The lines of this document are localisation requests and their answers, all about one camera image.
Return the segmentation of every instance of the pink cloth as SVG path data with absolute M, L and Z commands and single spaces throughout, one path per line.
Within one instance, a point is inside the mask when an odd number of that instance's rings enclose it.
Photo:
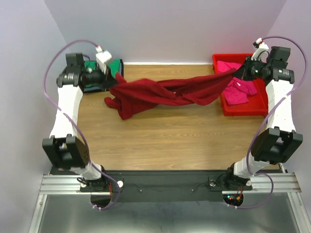
M 226 72 L 232 68 L 239 69 L 241 64 L 218 61 L 217 67 L 219 72 Z M 253 82 L 233 78 L 224 89 L 223 94 L 228 104 L 240 104 L 248 102 L 247 95 L 252 96 L 257 94 L 257 89 Z

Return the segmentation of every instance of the red tray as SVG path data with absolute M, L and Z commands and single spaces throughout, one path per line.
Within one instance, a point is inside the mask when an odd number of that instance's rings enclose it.
M 219 73 L 217 61 L 234 62 L 243 64 L 247 56 L 252 56 L 251 53 L 241 54 L 214 54 L 213 69 L 215 73 Z M 258 93 L 254 96 L 248 96 L 248 103 L 229 105 L 222 93 L 220 101 L 225 116 L 266 116 L 268 114 L 268 97 L 266 93 L 265 83 L 262 79 L 253 81 Z

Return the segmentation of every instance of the metal frame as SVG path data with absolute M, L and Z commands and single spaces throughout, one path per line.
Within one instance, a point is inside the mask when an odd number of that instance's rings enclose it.
M 311 223 L 303 204 L 300 186 L 294 173 L 286 173 L 284 166 L 280 165 L 283 173 L 270 173 L 274 181 L 274 192 L 288 193 L 300 232 L 311 233 Z M 80 183 L 77 175 L 44 175 L 42 178 L 39 197 L 29 229 L 29 233 L 37 233 L 43 217 L 45 203 L 48 195 L 90 195 L 89 192 L 80 192 Z M 253 190 L 244 193 L 269 193 L 271 182 L 266 176 L 251 178 Z M 223 194 L 231 194 L 236 191 L 223 191 Z M 110 195 L 109 192 L 92 193 L 96 195 Z
M 287 174 L 287 170 L 285 169 L 282 163 L 279 164 L 283 174 Z M 298 193 L 287 193 L 288 198 L 290 200 L 293 213 L 298 225 L 300 232 L 311 233 L 311 222 L 308 216 L 306 207 L 303 203 L 300 192 Z

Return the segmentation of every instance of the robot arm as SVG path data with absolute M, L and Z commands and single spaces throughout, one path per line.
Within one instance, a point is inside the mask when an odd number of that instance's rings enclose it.
M 77 124 L 79 105 L 86 85 L 116 84 L 117 81 L 106 66 L 111 54 L 103 51 L 101 47 L 97 47 L 96 51 L 95 70 L 85 68 L 81 53 L 66 54 L 67 66 L 56 80 L 59 109 L 50 137 L 42 141 L 42 147 L 54 166 L 69 169 L 86 180 L 97 180 L 102 178 L 102 175 L 91 166 L 87 145 L 78 138 L 75 127 L 64 113 Z M 104 171 L 101 165 L 95 166 Z
M 290 56 L 290 48 L 272 47 L 266 63 L 261 61 L 268 47 L 260 39 L 254 43 L 257 50 L 252 57 L 247 57 L 242 67 L 236 71 L 235 77 L 252 81 L 262 78 L 266 83 L 269 112 L 285 97 L 294 86 L 294 72 L 286 69 Z M 269 116 L 266 130 L 258 135 L 249 154 L 228 168 L 228 183 L 245 185 L 250 177 L 269 165 L 286 162 L 301 145 L 303 137 L 296 133 L 292 118 L 291 95 Z

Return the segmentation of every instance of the wood laminate surface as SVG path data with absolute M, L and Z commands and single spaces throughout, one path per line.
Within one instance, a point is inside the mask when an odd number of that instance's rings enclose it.
M 125 66 L 127 81 L 184 79 L 212 74 L 212 66 Z M 207 106 L 160 105 L 122 120 L 108 108 L 109 92 L 85 94 L 78 125 L 91 159 L 112 170 L 226 169 L 242 159 L 261 116 L 224 116 L 220 100 Z

